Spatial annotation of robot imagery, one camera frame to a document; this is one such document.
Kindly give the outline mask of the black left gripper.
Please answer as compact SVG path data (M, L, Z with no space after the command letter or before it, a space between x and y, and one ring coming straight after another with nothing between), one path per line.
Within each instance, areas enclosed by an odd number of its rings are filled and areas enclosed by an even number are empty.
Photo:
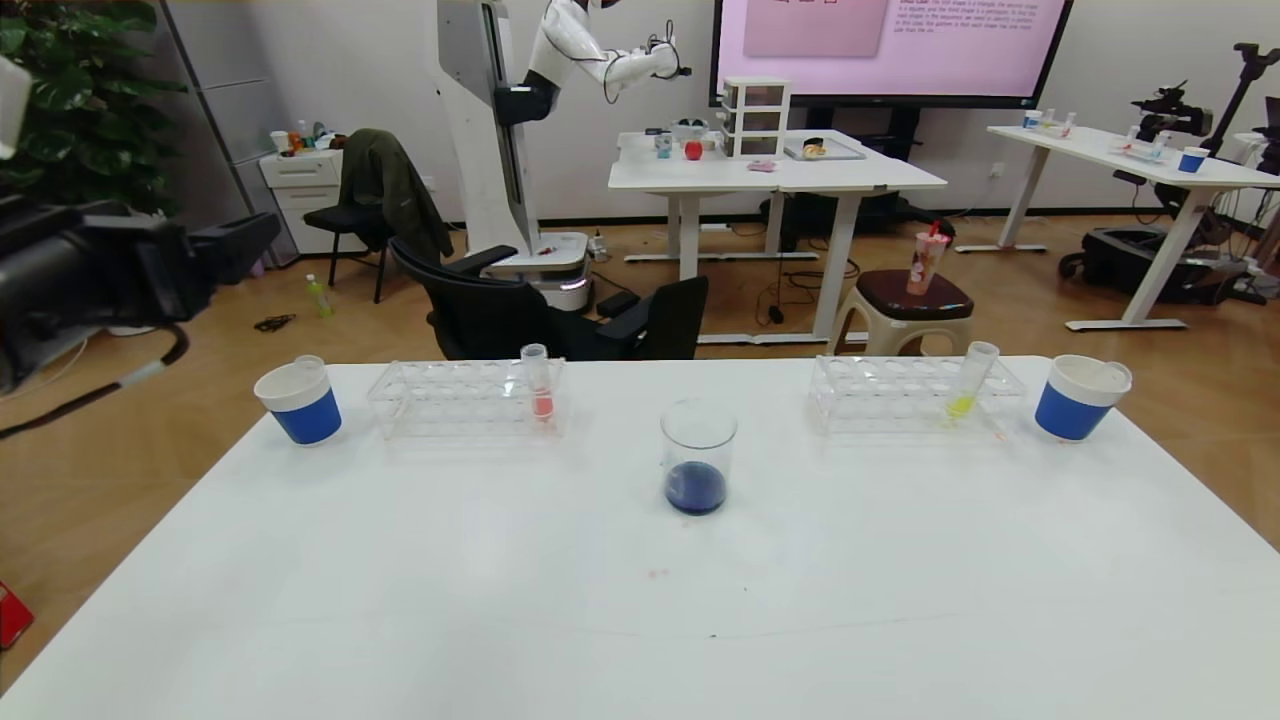
M3 336L188 322L216 284L248 277L279 236L274 213L188 233L138 217L36 213L3 227Z

